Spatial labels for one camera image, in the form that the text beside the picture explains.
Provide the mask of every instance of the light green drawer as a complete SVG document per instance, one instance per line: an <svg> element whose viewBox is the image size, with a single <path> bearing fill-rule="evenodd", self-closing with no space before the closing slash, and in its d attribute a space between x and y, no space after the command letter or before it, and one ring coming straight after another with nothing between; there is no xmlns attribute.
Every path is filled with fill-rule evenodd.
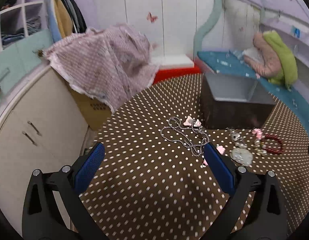
<svg viewBox="0 0 309 240"><path fill-rule="evenodd" d="M48 29L30 35L16 43L24 69L27 73L41 63L41 59L37 54L38 50L49 48L52 44L53 40Z"/></svg>
<svg viewBox="0 0 309 240"><path fill-rule="evenodd" d="M25 74L16 44L12 44L0 53L0 101Z"/></svg>

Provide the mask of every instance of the metal screw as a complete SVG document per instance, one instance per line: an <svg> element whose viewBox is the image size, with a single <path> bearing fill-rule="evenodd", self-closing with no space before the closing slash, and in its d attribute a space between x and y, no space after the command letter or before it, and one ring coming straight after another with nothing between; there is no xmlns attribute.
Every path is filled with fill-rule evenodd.
<svg viewBox="0 0 309 240"><path fill-rule="evenodd" d="M64 167L62 167L62 171L65 172L65 173L69 172L70 169L71 169L70 166L64 166Z"/></svg>
<svg viewBox="0 0 309 240"><path fill-rule="evenodd" d="M274 173L273 171L268 171L268 175L269 175L270 177L274 177L274 176L275 176L275 173Z"/></svg>
<svg viewBox="0 0 309 240"><path fill-rule="evenodd" d="M40 174L40 170L34 170L32 174L34 176L38 176Z"/></svg>
<svg viewBox="0 0 309 240"><path fill-rule="evenodd" d="M247 171L247 169L245 167L243 167L243 166L240 166L240 167L238 167L238 171L240 173L245 173Z"/></svg>

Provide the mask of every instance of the black storage box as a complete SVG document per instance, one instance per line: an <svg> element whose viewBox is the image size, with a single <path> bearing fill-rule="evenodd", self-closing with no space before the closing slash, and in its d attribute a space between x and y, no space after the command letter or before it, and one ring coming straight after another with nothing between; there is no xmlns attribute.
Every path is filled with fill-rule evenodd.
<svg viewBox="0 0 309 240"><path fill-rule="evenodd" d="M276 103L256 79L208 72L200 104L205 128L248 129L262 128Z"/></svg>

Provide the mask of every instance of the green plush fabric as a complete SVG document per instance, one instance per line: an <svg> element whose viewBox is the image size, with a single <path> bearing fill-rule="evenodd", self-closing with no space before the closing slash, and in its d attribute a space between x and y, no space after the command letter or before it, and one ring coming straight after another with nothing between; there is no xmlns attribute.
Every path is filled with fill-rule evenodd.
<svg viewBox="0 0 309 240"><path fill-rule="evenodd" d="M268 81L273 84L285 85L286 88L290 88L290 86L298 79L297 63L292 51L286 46L286 44L284 44L276 31L264 32L263 37L277 53L282 66L279 74L270 78Z"/></svg>

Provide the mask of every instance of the polka dot tablecloth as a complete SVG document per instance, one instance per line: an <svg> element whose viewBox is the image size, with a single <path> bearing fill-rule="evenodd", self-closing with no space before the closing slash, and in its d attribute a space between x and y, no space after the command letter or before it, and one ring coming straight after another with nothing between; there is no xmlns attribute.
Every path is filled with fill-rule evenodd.
<svg viewBox="0 0 309 240"><path fill-rule="evenodd" d="M180 143L165 141L160 129L178 116L201 118L199 96L202 74L158 83L125 103L104 124L95 139L106 156L88 190L80 198L110 239L199 239L227 202L203 158L192 157ZM279 136L284 154L261 157L252 147L250 130L238 130L253 153L250 172L273 170L280 182L290 232L309 211L309 138L298 118L277 98L262 127ZM216 146L233 149L229 132L207 130ZM166 137L180 138L173 130ZM199 141L188 131L193 142ZM268 140L269 147L279 147ZM249 194L233 230L242 227L253 193Z"/></svg>

